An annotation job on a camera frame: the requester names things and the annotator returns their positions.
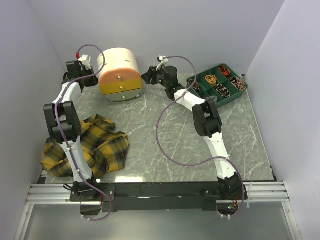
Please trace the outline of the round beige drawer cabinet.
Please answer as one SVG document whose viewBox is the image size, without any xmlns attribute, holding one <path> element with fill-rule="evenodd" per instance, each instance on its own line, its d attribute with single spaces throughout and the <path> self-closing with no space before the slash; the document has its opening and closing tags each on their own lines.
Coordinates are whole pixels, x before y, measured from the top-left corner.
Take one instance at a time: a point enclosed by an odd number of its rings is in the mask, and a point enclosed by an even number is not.
<svg viewBox="0 0 320 240">
<path fill-rule="evenodd" d="M 103 51 L 97 58 L 97 75 L 101 93 L 112 102 L 138 98 L 143 88 L 134 53 L 122 47 Z"/>
</svg>

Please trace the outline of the aluminium rail frame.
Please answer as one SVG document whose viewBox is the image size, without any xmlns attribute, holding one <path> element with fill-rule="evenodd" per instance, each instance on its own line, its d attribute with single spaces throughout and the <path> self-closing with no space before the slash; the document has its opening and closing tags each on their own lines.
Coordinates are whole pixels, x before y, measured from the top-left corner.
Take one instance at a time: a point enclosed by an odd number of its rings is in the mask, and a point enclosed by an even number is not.
<svg viewBox="0 0 320 240">
<path fill-rule="evenodd" d="M 100 183 L 98 187 L 105 193 L 105 197 L 100 197 L 97 193 L 89 196 L 77 189 L 68 190 L 63 184 L 33 184 L 27 195 L 14 239 L 25 238 L 36 205 L 95 205 L 100 210 L 116 212 L 182 209 L 214 211 L 231 204 L 236 204 L 238 209 L 249 208 L 254 203 L 281 203 L 292 239 L 301 238 L 283 182 L 245 182 L 234 191 L 227 190 L 223 184 L 215 181 L 116 182 Z"/>
</svg>

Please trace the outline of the brown black hair scrunchie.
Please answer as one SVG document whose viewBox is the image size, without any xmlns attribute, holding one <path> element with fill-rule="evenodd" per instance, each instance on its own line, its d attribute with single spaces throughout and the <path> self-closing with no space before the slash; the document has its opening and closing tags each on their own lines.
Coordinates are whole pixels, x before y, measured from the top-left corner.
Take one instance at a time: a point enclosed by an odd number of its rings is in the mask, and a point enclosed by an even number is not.
<svg viewBox="0 0 320 240">
<path fill-rule="evenodd" d="M 199 85 L 198 82 L 194 81 L 193 79 L 189 79 L 188 80 L 188 83 L 190 86 L 192 86 L 192 89 L 197 92 L 197 93 L 200 93 L 202 90 L 201 90 L 201 87 Z"/>
</svg>

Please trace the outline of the beige black hair scrunchie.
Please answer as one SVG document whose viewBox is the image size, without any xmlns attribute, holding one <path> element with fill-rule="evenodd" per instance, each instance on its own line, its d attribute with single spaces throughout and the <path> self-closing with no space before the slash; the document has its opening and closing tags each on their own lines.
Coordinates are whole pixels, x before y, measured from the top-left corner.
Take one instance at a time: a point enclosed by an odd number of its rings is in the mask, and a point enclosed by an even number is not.
<svg viewBox="0 0 320 240">
<path fill-rule="evenodd" d="M 221 97 L 223 99 L 227 99 L 227 98 L 231 97 L 231 93 L 229 92 L 229 90 L 220 83 L 218 83 L 215 86 L 215 90 L 221 95 Z"/>
</svg>

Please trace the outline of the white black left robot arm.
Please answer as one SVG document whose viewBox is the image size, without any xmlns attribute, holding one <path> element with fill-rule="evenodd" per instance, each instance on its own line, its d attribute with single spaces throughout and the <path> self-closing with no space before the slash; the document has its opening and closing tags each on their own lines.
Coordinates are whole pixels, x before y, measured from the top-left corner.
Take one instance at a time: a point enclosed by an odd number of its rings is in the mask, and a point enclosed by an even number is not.
<svg viewBox="0 0 320 240">
<path fill-rule="evenodd" d="M 66 62 L 67 72 L 58 97 L 43 107 L 49 135 L 66 154 L 73 181 L 78 184 L 93 180 L 93 172 L 81 146 L 82 126 L 74 104 L 85 87 L 98 84 L 90 61 L 89 55 L 82 55 Z"/>
</svg>

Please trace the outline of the grey hair scrunchie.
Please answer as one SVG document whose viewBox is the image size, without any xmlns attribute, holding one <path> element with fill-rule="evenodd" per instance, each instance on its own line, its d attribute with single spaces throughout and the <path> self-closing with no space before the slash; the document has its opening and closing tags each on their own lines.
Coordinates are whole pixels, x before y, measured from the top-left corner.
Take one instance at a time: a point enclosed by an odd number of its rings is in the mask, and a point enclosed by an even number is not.
<svg viewBox="0 0 320 240">
<path fill-rule="evenodd" d="M 209 100 L 213 100 L 213 101 L 217 101 L 217 97 L 216 96 L 209 96 L 209 98 L 208 98 Z"/>
</svg>

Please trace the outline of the green compartment organizer tray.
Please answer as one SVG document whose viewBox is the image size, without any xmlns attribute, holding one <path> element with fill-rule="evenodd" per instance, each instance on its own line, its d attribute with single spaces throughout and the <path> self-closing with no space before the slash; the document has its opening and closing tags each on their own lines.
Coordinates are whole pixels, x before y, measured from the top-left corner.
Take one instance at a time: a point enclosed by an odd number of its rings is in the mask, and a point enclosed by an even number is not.
<svg viewBox="0 0 320 240">
<path fill-rule="evenodd" d="M 218 108 L 240 98 L 248 89 L 243 77 L 225 63 L 191 76 L 186 80 L 193 95 L 201 99 L 216 98 Z"/>
</svg>

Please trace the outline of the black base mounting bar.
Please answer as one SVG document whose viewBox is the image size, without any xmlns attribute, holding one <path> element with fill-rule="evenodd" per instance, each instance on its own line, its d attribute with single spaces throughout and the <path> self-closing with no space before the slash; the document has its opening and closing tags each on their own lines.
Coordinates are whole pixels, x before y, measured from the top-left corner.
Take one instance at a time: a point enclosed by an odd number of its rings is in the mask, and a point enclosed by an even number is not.
<svg viewBox="0 0 320 240">
<path fill-rule="evenodd" d="M 120 182 L 98 183 L 92 189 L 84 183 L 68 185 L 72 203 L 82 203 L 85 215 L 101 210 L 107 212 L 139 210 L 187 210 L 216 211 L 218 201 L 241 201 L 223 199 L 218 181 L 195 182 Z"/>
</svg>

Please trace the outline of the yellow plaid shirt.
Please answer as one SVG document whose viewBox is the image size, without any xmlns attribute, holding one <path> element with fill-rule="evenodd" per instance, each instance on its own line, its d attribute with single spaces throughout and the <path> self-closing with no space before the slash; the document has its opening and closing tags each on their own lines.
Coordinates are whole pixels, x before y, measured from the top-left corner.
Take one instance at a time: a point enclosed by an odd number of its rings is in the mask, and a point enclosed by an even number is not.
<svg viewBox="0 0 320 240">
<path fill-rule="evenodd" d="M 125 168 L 130 142 L 127 134 L 116 132 L 116 124 L 95 114 L 81 122 L 81 147 L 95 178 Z M 49 137 L 42 151 L 40 164 L 48 174 L 67 178 L 73 171 L 62 147 Z"/>
</svg>

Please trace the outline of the pink black hair scrunchie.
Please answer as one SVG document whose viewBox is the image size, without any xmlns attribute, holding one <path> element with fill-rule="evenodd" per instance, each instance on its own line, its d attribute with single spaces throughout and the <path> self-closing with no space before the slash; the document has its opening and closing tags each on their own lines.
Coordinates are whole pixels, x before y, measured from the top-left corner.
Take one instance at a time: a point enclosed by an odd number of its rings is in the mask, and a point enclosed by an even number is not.
<svg viewBox="0 0 320 240">
<path fill-rule="evenodd" d="M 230 82 L 231 82 L 232 85 L 233 85 L 235 88 L 237 88 L 239 91 L 244 91 L 244 90 L 246 89 L 246 84 L 245 84 L 245 82 L 244 82 L 241 78 L 239 78 L 239 77 L 237 77 L 237 76 L 234 76 L 234 77 L 230 80 Z"/>
</svg>

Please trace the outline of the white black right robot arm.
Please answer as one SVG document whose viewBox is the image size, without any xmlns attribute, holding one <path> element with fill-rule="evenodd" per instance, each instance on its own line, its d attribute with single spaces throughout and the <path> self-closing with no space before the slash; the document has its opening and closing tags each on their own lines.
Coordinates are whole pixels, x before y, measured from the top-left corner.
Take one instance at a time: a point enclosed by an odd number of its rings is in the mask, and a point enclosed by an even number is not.
<svg viewBox="0 0 320 240">
<path fill-rule="evenodd" d="M 163 116 L 160 114 L 155 129 L 156 141 L 164 156 L 171 162 L 183 167 L 195 167 L 209 161 L 214 161 L 219 193 L 223 199 L 246 199 L 246 189 L 243 178 L 237 167 L 230 160 L 222 135 L 222 120 L 213 98 L 202 99 L 195 96 L 178 80 L 178 70 L 174 66 L 151 66 L 141 78 L 148 85 L 160 84 L 165 87 L 167 97 L 173 104 L 179 104 L 191 111 L 194 128 L 197 134 L 207 144 L 211 157 L 199 163 L 178 162 L 164 151 L 159 140 L 159 124 Z"/>
</svg>

